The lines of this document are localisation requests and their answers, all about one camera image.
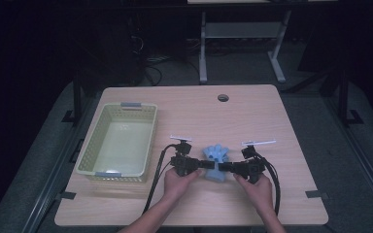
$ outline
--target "round hole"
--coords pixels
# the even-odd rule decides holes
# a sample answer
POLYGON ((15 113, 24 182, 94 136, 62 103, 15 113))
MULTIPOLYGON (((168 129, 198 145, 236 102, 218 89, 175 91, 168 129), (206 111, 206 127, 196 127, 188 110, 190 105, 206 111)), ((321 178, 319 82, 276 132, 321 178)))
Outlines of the round hole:
POLYGON ((226 102, 229 100, 229 97, 225 94, 221 94, 218 96, 218 100, 220 100, 221 102, 226 102))

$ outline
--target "basket handle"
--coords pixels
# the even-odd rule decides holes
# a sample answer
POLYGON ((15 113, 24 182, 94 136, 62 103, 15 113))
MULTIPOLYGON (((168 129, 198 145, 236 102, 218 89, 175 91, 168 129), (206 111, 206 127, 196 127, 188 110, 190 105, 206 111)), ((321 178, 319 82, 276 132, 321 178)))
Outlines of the basket handle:
POLYGON ((120 178, 122 173, 95 172, 95 177, 120 178))

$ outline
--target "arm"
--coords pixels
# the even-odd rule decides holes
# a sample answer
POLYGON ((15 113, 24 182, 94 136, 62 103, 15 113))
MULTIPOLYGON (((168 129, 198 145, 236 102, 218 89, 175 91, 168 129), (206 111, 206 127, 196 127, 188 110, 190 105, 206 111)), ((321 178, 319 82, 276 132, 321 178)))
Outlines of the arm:
POLYGON ((187 192, 189 184, 201 173, 200 170, 192 172, 186 177, 180 177, 172 168, 165 173, 164 194, 162 198, 140 216, 133 223, 120 230, 119 233, 155 232, 177 206, 178 201, 187 192))
POLYGON ((247 182, 243 177, 234 174, 235 180, 244 188, 256 212, 262 218, 266 230, 269 233, 286 232, 283 225, 274 212, 272 202, 272 183, 265 175, 260 174, 259 180, 255 183, 247 182))

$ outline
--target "forearm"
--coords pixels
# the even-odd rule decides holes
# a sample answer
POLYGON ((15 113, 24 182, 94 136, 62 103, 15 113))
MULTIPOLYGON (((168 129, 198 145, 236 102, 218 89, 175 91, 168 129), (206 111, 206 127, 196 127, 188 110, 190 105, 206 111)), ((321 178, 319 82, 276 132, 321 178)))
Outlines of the forearm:
POLYGON ((284 226, 278 220, 277 215, 273 210, 260 214, 262 221, 268 233, 285 233, 284 226))
POLYGON ((142 216, 127 227, 120 230, 119 233, 150 233, 156 232, 165 219, 175 208, 177 202, 161 199, 142 216))

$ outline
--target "metal frame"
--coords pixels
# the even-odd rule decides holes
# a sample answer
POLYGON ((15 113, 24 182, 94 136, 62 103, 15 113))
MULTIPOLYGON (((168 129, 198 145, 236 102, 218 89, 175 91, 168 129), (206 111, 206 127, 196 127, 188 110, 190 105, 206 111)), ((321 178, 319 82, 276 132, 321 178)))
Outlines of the metal frame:
POLYGON ((208 81, 207 61, 205 58, 206 38, 276 38, 277 44, 268 52, 275 76, 279 83, 284 83, 286 78, 278 62, 278 53, 287 31, 291 11, 286 11, 281 22, 207 22, 206 13, 202 13, 201 21, 201 52, 199 54, 199 82, 208 81))

